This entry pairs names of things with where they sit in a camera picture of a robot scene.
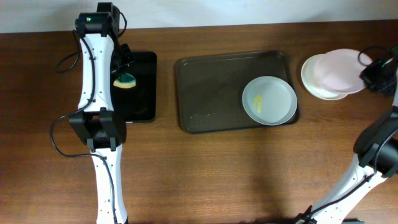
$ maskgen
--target sponge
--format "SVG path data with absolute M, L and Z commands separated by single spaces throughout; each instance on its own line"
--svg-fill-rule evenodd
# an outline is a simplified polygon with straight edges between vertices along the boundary
M 119 88 L 132 88 L 136 85 L 136 78 L 128 73 L 122 73 L 113 85 Z

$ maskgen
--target dark gray rectangular tray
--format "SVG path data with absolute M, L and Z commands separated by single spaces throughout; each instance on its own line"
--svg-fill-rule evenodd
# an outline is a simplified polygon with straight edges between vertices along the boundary
M 181 127 L 192 134 L 273 127 L 251 119 L 242 105 L 244 87 L 257 77 L 278 77 L 295 89 L 287 61 L 278 51 L 186 58 L 175 68 Z M 298 119 L 297 108 L 281 125 Z

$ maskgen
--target tray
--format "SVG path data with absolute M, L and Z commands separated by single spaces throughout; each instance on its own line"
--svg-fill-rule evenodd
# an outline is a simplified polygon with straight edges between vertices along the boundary
M 186 58 L 175 68 L 181 127 L 192 134 L 271 127 L 251 119 L 242 105 L 244 87 L 257 77 L 278 77 L 295 89 L 278 51 Z M 299 109 L 281 125 L 298 119 Z

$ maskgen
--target white wall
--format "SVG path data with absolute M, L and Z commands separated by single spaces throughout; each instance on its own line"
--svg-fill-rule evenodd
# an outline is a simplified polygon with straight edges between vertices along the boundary
M 71 30 L 92 0 L 0 0 L 0 32 Z M 398 0 L 114 0 L 128 28 L 398 19 Z

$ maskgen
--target wooden table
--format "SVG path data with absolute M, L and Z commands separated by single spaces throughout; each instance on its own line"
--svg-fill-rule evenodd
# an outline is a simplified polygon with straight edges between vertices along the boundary
M 348 168 L 353 144 L 392 98 L 367 90 L 319 100 L 300 82 L 311 55 L 369 45 L 391 47 L 398 21 L 322 22 L 128 30 L 121 42 L 158 56 L 157 117 L 129 124 L 122 156 L 129 220 L 237 223 L 295 217 L 323 198 Z M 280 50 L 290 62 L 301 119 L 293 126 L 191 135 L 179 125 L 173 66 L 199 55 Z M 50 144 L 50 123 L 73 111 L 81 62 L 54 72 L 75 51 L 69 32 L 0 35 L 0 222 L 94 223 L 91 159 L 66 159 Z M 55 132 L 67 153 L 88 152 L 67 121 Z M 396 223 L 398 177 L 368 194 L 348 215 Z

